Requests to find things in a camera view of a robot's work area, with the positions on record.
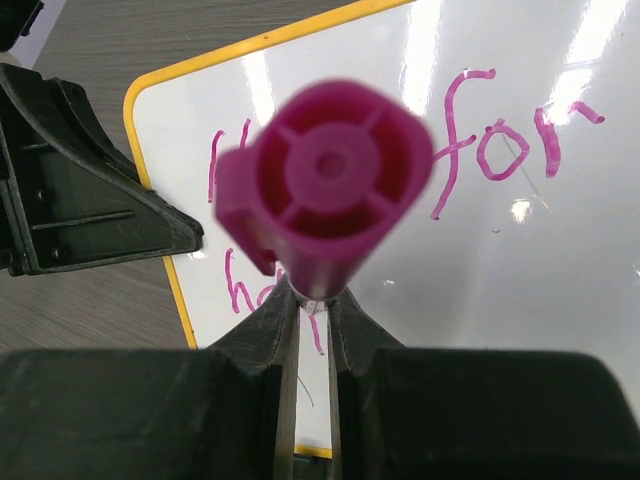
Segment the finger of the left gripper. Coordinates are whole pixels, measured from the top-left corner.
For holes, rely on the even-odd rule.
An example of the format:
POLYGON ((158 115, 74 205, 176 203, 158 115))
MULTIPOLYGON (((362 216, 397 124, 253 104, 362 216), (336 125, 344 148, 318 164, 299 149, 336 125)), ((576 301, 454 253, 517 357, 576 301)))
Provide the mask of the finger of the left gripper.
POLYGON ((1 266, 41 275, 191 253, 198 221, 140 182, 85 90, 1 67, 1 266))

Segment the small orange-framed whiteboard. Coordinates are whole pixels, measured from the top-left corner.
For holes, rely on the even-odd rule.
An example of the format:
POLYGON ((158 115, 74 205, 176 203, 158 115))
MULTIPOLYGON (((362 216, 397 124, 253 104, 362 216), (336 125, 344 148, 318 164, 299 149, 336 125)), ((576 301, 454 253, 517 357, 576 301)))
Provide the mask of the small orange-framed whiteboard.
POLYGON ((319 81, 363 82, 428 126, 425 193, 350 288, 410 346, 578 351, 639 403, 639 5, 359 1, 139 77, 144 185, 198 220, 165 261, 207 347, 274 281, 213 216, 215 160, 319 81))

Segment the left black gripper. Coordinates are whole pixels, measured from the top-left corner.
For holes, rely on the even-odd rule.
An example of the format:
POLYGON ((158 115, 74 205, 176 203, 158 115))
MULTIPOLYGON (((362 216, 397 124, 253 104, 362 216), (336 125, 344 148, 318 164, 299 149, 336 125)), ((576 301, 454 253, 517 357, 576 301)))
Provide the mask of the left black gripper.
POLYGON ((18 40, 30 35, 30 29, 44 8, 40 0, 1 0, 0 47, 8 52, 18 40))

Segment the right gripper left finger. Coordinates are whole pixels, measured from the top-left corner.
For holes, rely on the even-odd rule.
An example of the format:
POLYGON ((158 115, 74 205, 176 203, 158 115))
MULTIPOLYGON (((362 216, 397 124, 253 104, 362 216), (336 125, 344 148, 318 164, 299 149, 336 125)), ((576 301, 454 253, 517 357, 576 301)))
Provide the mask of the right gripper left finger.
POLYGON ((1 358, 5 479, 289 479, 299 304, 287 280, 199 350, 1 358))

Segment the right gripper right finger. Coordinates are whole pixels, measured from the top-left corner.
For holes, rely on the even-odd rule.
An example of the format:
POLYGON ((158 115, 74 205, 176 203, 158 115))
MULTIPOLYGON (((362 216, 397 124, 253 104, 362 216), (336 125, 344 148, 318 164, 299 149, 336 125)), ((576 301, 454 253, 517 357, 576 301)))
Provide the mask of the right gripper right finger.
POLYGON ((635 479, 639 427, 572 352, 403 345, 349 291, 328 308, 337 479, 635 479))

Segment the pink-capped whiteboard marker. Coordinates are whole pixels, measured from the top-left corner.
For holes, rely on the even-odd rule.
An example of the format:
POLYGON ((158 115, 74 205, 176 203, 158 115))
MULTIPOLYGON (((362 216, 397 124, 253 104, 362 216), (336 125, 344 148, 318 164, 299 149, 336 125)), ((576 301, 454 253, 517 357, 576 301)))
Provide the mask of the pink-capped whiteboard marker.
POLYGON ((215 216, 261 273, 282 266, 299 295, 325 300, 412 207, 433 158, 403 106, 359 83, 318 83, 219 157, 215 216))

